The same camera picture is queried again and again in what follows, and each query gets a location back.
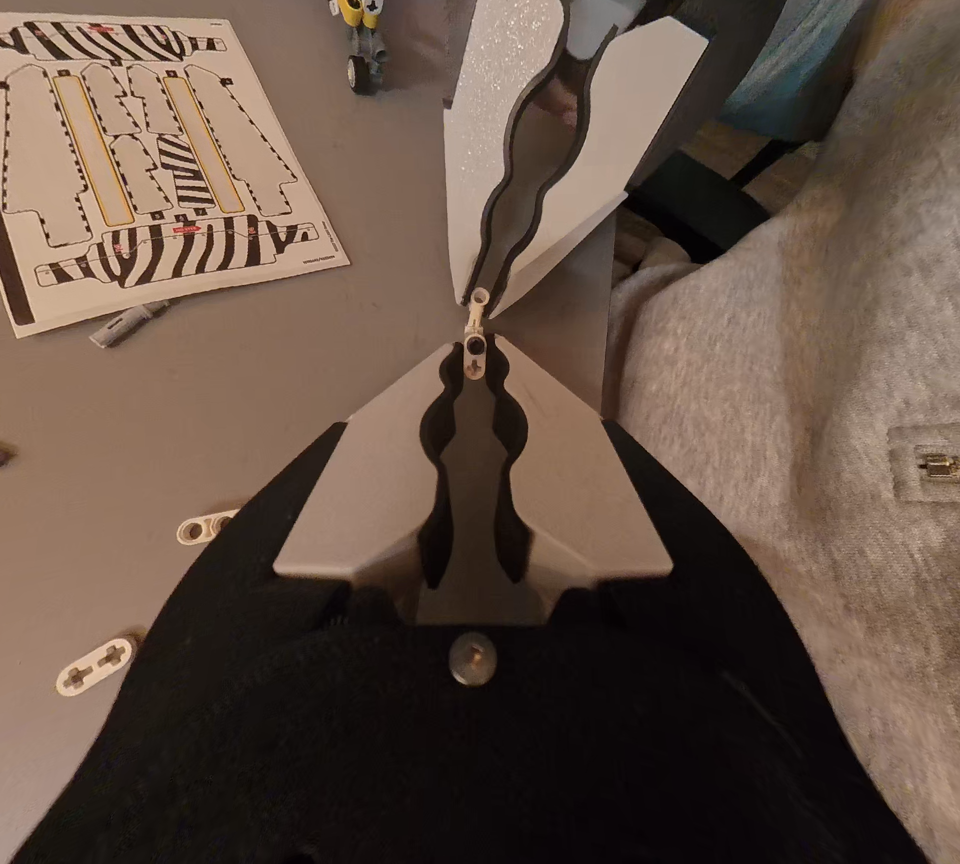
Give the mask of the white two-hole lego beam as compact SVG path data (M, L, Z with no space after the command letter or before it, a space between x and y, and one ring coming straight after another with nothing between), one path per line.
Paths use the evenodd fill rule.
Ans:
M175 538L183 546L205 546L215 540L238 511L232 509L187 519L176 529Z

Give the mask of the zebra striped sticker sheet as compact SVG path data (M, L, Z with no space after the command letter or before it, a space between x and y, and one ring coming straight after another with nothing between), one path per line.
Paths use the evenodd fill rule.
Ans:
M1 84L17 338L350 264L227 20L4 11Z

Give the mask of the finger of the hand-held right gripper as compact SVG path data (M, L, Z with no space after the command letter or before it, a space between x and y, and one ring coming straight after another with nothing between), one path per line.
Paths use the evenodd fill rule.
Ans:
M710 43L671 15L670 1L560 0L565 32L558 43L556 62L517 115L511 143L512 178L491 217L490 246L495 252L506 253L521 239L536 210L538 195L565 175L578 199L578 234L568 238L577 237L578 242L556 265L625 200L631 175L684 95ZM522 223L501 219L498 208L517 169L520 151L516 141L522 115L543 90L560 81L567 66L573 67L572 80L577 85L573 90L577 111L573 138L558 166L535 191Z
M544 83L566 31L561 0L476 0L452 106L443 114L446 219L454 298L470 301L495 262L487 309L522 298L578 242L578 199L565 175L537 196L520 240L498 254L493 214L513 177L518 114Z

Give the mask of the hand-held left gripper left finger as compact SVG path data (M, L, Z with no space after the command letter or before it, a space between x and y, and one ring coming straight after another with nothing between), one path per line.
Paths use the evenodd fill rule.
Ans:
M273 563L277 575L436 589L453 522L442 454L463 345L440 347L352 415Z

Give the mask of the white thin short lego liftarm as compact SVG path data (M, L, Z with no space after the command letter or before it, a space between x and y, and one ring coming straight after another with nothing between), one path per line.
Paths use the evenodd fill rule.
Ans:
M65 666L57 675L55 692L73 698L120 673L135 658L139 641L135 635L113 638Z

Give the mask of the black chair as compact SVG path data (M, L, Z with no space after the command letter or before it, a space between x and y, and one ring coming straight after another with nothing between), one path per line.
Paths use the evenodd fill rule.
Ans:
M771 212L743 187L800 148L799 142L773 139L731 178L678 151L628 192L625 206L693 263L709 263L770 219Z

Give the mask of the grey lego pin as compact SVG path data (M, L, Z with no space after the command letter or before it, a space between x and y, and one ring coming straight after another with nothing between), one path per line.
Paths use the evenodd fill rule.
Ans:
M88 340L102 350L108 350L129 338L137 329L171 306L170 300L161 300L130 307L105 322Z

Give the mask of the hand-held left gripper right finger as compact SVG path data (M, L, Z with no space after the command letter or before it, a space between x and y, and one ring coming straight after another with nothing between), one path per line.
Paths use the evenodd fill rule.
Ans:
M661 578L673 561L599 414L506 338L486 384L506 457L494 545L511 581Z

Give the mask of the blue jeans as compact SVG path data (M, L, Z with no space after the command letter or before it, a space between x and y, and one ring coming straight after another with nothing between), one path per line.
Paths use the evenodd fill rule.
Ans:
M821 138L839 109L847 76L847 0L787 0L746 76L726 99L722 122L765 138Z

